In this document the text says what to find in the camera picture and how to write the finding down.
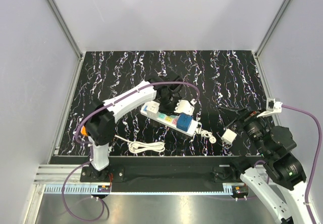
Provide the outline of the white square socket adapter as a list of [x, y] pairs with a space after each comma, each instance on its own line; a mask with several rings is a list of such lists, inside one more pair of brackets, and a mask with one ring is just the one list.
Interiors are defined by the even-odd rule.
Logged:
[[159, 103], [151, 101], [145, 107], [145, 112], [149, 118], [157, 118], [159, 115]]

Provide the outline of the white multicolour power strip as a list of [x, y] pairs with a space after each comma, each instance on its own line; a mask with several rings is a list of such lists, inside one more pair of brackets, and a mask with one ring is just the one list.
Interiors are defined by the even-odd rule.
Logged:
[[143, 116], [145, 116], [145, 117], [147, 117], [148, 119], [151, 119], [151, 120], [153, 120], [153, 121], [156, 121], [156, 122], [158, 122], [158, 123], [160, 123], [160, 124], [162, 124], [162, 125], [164, 125], [164, 126], [167, 126], [167, 127], [171, 128], [171, 129], [173, 129], [173, 130], [176, 130], [176, 131], [178, 131], [178, 132], [180, 132], [180, 133], [183, 133], [183, 134], [185, 134], [185, 135], [187, 135], [187, 136], [192, 137], [192, 136], [195, 134], [195, 131], [196, 131], [196, 130], [197, 130], [197, 128], [198, 128], [198, 122], [197, 122], [197, 121], [195, 121], [195, 120], [193, 120], [193, 119], [192, 119], [192, 122], [191, 122], [191, 125], [190, 125], [190, 127], [189, 127], [188, 131], [187, 131], [187, 132], [184, 132], [184, 131], [182, 131], [182, 130], [177, 129], [177, 127], [176, 127], [176, 123], [177, 123], [177, 119], [178, 119], [179, 115], [178, 115], [178, 116], [175, 116], [175, 115], [170, 115], [170, 116], [168, 116], [168, 115], [166, 115], [166, 114], [164, 114], [164, 113], [159, 112], [159, 115], [158, 115], [158, 117], [157, 117], [157, 118], [149, 118], [149, 117], [147, 116], [146, 112], [145, 112], [145, 107], [147, 106], [147, 104], [148, 104], [149, 102], [145, 103], [145, 104], [141, 107], [140, 113], [141, 113]]

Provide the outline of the white charger plug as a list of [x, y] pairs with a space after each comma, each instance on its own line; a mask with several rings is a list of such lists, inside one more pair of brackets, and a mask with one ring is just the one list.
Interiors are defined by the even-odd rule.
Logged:
[[226, 129], [224, 134], [221, 137], [221, 140], [226, 144], [232, 144], [237, 134], [230, 129]]

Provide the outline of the blue cube socket adapter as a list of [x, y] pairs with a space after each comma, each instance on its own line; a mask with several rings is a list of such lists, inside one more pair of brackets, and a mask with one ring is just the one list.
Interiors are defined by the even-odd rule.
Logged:
[[176, 127], [179, 130], [187, 132], [191, 125], [191, 122], [192, 122], [192, 117], [190, 115], [180, 114], [177, 119]]

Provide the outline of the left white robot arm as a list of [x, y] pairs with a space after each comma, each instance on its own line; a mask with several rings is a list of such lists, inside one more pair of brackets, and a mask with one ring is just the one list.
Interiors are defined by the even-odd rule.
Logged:
[[99, 182], [109, 176], [109, 144], [115, 138], [116, 123], [135, 108], [156, 100], [162, 111], [174, 113], [181, 97], [175, 94], [184, 85], [180, 77], [152, 76], [134, 88], [106, 101], [92, 103], [93, 111], [80, 124], [78, 133], [87, 137], [91, 175]]

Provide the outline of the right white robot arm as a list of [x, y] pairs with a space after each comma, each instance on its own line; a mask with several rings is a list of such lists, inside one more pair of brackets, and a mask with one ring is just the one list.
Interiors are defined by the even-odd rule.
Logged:
[[257, 148], [263, 167], [269, 178], [277, 185], [281, 199], [267, 183], [262, 183], [256, 168], [245, 157], [238, 157], [229, 169], [235, 182], [245, 183], [264, 204], [276, 223], [317, 223], [308, 202], [309, 181], [300, 161], [292, 154], [297, 146], [289, 128], [265, 125], [262, 113], [242, 109], [230, 122], [247, 133]]

